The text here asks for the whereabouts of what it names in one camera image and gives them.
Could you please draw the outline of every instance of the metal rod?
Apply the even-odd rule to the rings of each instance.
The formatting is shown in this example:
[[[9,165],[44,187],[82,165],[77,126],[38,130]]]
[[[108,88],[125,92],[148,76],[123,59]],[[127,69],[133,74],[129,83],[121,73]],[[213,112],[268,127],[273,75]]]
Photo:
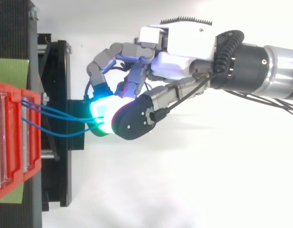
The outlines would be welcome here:
[[[42,150],[41,151],[41,158],[42,159],[54,159],[55,156],[54,156],[52,150]]]
[[[46,50],[47,45],[46,44],[39,44],[38,45],[38,54],[44,54]]]

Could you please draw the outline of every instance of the red plastic bin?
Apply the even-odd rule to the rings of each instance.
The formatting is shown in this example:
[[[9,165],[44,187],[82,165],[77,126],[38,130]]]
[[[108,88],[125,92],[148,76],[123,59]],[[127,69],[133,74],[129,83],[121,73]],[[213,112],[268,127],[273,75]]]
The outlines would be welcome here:
[[[40,94],[0,83],[0,199],[41,169],[41,114],[21,100],[40,104]]]
[[[21,90],[0,83],[0,198],[23,182]]]

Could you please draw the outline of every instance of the cable connector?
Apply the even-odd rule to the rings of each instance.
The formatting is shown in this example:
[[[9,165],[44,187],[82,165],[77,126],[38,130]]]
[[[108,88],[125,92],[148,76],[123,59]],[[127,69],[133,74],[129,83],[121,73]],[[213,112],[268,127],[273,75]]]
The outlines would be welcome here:
[[[150,113],[150,118],[155,123],[158,123],[159,121],[163,120],[169,113],[170,110],[168,108],[160,108],[157,111]]]

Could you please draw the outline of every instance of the white wall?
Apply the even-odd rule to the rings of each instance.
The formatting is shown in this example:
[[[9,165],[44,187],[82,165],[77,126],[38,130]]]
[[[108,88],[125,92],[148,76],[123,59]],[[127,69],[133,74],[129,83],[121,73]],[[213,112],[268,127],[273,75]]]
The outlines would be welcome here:
[[[73,47],[73,99],[95,55],[161,19],[196,16],[246,43],[293,48],[292,0],[34,2],[39,32]],[[73,152],[71,205],[51,204],[44,228],[293,228],[293,117],[281,110],[208,90],[144,137],[87,133],[85,147]]]

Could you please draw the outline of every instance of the black metal bracket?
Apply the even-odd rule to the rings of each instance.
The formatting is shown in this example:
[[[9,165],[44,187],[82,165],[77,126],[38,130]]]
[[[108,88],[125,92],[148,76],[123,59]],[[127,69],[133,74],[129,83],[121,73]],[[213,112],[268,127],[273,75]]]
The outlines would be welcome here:
[[[69,44],[64,40],[49,42],[45,52],[39,52],[39,74],[44,91],[49,97],[47,106],[81,117],[80,106],[83,101],[70,99],[68,47]],[[82,131],[85,124],[43,117],[42,127],[56,133],[69,134]],[[56,153],[54,158],[42,159],[42,209],[49,210],[48,203],[57,201],[61,207],[67,207],[72,200],[71,150],[84,149],[84,134],[62,138],[42,133],[41,142],[42,150],[52,151],[53,155]]]

